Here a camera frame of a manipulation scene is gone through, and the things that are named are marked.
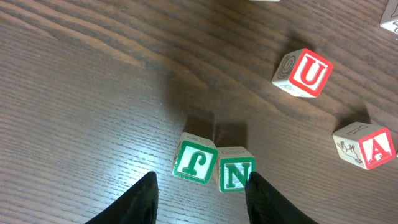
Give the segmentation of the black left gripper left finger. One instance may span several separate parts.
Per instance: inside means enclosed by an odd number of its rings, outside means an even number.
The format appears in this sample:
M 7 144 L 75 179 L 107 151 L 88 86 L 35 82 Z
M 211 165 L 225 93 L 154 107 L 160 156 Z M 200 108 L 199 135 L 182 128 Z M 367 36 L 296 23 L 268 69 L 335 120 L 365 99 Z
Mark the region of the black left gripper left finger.
M 157 176 L 151 171 L 86 224 L 156 224 L 158 202 Z

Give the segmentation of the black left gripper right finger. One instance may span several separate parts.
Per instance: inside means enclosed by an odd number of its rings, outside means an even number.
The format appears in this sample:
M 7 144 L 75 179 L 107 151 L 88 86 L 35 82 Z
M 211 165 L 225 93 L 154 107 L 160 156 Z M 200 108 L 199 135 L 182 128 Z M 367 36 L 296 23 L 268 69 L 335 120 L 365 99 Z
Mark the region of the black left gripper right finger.
M 250 224 L 317 224 L 258 172 L 251 172 L 245 185 Z

